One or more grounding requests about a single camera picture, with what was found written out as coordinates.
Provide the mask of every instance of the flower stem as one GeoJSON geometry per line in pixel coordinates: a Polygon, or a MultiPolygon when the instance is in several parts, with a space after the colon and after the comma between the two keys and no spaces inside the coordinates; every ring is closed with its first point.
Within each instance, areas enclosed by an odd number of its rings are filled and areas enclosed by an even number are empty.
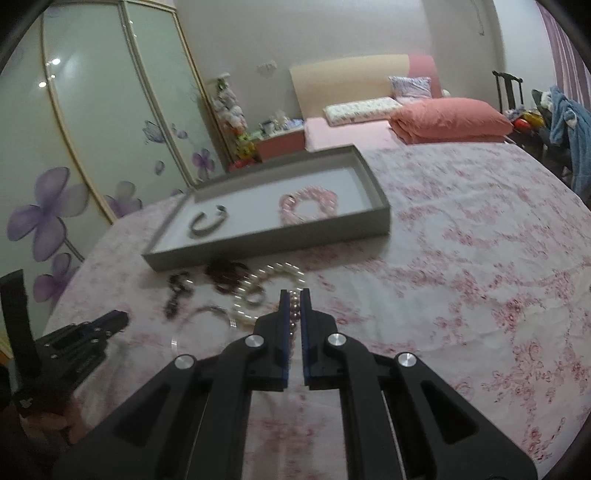
{"type": "Polygon", "coordinates": [[[66,239],[64,240],[64,243],[66,244],[66,247],[68,247],[70,249],[70,252],[72,252],[72,254],[80,261],[80,263],[84,262],[85,258],[78,251],[78,249],[76,247],[74,247],[74,245],[72,245],[72,242],[70,242],[68,240],[68,237],[66,237],[66,239]]]}

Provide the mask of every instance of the gray tray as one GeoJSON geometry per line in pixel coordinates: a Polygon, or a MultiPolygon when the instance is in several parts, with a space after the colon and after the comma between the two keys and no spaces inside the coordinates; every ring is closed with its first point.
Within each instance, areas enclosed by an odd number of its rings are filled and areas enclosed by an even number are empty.
{"type": "Polygon", "coordinates": [[[285,155],[204,182],[180,199],[142,256],[150,267],[162,271],[202,265],[220,257],[238,260],[387,235],[389,231],[388,199],[363,155],[351,145],[285,155]],[[339,211],[342,207],[343,214],[281,226],[281,194],[294,192],[305,184],[330,187],[339,195],[339,211]],[[207,211],[207,207],[212,212],[212,205],[224,202],[233,207],[228,207],[230,217],[219,231],[192,238],[190,219],[201,210],[207,211]]]}

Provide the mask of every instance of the metal bolt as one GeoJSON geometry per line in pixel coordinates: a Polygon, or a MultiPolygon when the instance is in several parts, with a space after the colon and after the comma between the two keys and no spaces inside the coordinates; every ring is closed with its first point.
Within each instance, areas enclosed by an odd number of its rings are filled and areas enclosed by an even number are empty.
{"type": "Polygon", "coordinates": [[[329,343],[332,346],[341,346],[344,345],[347,341],[347,337],[342,333],[331,333],[329,335],[329,343]]]}
{"type": "Polygon", "coordinates": [[[417,364],[417,357],[411,353],[401,353],[398,356],[398,363],[403,367],[414,367],[417,364]]]}
{"type": "Polygon", "coordinates": [[[191,368],[194,363],[195,360],[191,355],[181,355],[174,360],[174,366],[179,370],[186,370],[187,368],[191,368]]]}
{"type": "Polygon", "coordinates": [[[249,335],[244,339],[244,343],[250,348],[258,348],[265,343],[265,339],[260,335],[249,335]]]}

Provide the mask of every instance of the frosted glass door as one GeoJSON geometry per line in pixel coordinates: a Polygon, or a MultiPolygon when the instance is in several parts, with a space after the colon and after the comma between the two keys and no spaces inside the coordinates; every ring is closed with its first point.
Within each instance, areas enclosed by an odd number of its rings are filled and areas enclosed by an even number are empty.
{"type": "Polygon", "coordinates": [[[131,3],[127,9],[142,64],[183,161],[193,178],[207,180],[223,174],[212,141],[216,133],[207,116],[173,15],[131,3]]]}
{"type": "Polygon", "coordinates": [[[118,7],[65,5],[44,21],[46,60],[66,128],[115,215],[185,190],[139,81],[118,7]]]}
{"type": "Polygon", "coordinates": [[[35,337],[109,227],[56,124],[40,47],[37,20],[0,75],[0,275],[24,270],[35,337]]]}

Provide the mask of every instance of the purple curtain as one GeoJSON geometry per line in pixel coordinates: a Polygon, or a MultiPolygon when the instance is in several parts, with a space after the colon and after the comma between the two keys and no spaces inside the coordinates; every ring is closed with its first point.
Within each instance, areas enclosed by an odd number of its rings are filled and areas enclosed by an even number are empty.
{"type": "Polygon", "coordinates": [[[538,4],[550,39],[557,85],[564,94],[591,110],[591,74],[566,32],[552,14],[538,4]]]}

